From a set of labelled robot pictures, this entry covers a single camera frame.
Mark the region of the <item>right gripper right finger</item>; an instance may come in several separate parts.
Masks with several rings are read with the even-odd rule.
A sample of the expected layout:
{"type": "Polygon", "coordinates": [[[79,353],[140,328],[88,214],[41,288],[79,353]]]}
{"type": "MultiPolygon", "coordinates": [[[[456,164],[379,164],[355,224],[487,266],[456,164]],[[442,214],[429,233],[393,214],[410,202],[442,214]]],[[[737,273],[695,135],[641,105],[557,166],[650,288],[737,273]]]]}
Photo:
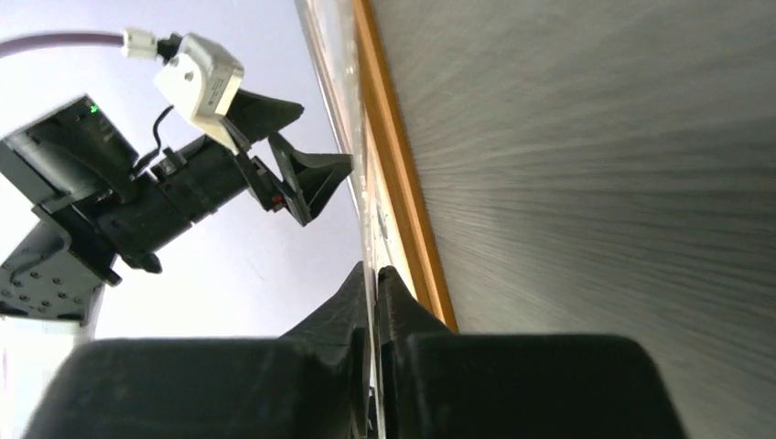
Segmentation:
{"type": "Polygon", "coordinates": [[[377,281],[390,438],[683,438],[647,351],[611,334],[457,334],[377,281]]]}

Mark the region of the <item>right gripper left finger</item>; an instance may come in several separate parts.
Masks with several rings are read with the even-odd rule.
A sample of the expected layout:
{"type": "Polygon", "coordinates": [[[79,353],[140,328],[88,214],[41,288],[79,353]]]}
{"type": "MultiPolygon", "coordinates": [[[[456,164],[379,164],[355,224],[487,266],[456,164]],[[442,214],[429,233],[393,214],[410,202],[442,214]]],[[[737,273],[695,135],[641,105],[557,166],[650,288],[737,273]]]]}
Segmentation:
{"type": "Polygon", "coordinates": [[[366,431],[364,268],[277,338],[93,341],[59,367],[28,438],[354,438],[366,431]]]}

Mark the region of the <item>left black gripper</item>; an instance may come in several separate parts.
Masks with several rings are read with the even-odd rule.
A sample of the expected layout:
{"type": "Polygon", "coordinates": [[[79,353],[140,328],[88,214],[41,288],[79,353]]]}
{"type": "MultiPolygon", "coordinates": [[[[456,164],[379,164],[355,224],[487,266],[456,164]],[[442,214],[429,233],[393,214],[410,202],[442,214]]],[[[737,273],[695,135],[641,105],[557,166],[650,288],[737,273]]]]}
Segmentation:
{"type": "Polygon", "coordinates": [[[161,163],[139,177],[137,197],[121,205],[124,262],[160,273],[158,250],[245,191],[264,210],[285,210],[302,227],[315,220],[353,167],[351,155],[300,152],[279,133],[304,110],[297,102],[239,89],[226,118],[251,145],[270,135],[281,175],[259,157],[233,155],[210,139],[167,150],[161,163]]]}

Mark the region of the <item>orange wooden picture frame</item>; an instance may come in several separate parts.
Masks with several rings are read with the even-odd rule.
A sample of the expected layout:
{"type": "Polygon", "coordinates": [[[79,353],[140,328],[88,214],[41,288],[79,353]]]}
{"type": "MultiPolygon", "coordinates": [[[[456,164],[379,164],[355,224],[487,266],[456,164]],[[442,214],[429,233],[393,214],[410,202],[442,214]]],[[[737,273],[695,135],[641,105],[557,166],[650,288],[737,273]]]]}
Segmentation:
{"type": "Polygon", "coordinates": [[[384,188],[417,300],[454,332],[458,322],[420,187],[378,20],[369,1],[352,3],[361,92],[384,188]]]}

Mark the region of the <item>clear acrylic sheet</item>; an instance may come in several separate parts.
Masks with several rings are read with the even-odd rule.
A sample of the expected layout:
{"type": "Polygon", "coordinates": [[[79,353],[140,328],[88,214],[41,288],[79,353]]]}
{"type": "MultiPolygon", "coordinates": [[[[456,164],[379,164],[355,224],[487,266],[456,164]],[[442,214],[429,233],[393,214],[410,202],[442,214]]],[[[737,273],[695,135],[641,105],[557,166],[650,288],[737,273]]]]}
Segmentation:
{"type": "Polygon", "coordinates": [[[375,402],[375,432],[387,436],[380,336],[376,311],[378,266],[372,226],[373,184],[369,177],[367,130],[361,98],[361,77],[351,1],[295,2],[330,125],[341,152],[350,155],[350,188],[361,224],[366,313],[371,352],[371,384],[375,402]]]}

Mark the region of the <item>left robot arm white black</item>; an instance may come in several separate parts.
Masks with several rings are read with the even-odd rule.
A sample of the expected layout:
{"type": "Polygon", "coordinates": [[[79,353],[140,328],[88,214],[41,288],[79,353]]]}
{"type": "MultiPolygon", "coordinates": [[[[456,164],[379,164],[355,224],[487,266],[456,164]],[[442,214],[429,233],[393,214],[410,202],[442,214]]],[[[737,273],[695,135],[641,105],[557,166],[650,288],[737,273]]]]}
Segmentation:
{"type": "Polygon", "coordinates": [[[157,252],[247,192],[308,225],[351,174],[346,154],[296,150],[282,130],[302,105],[239,91],[227,112],[232,152],[207,135],[139,155],[81,95],[7,135],[2,175],[38,223],[1,267],[1,313],[86,325],[117,260],[158,274],[157,252]]]}

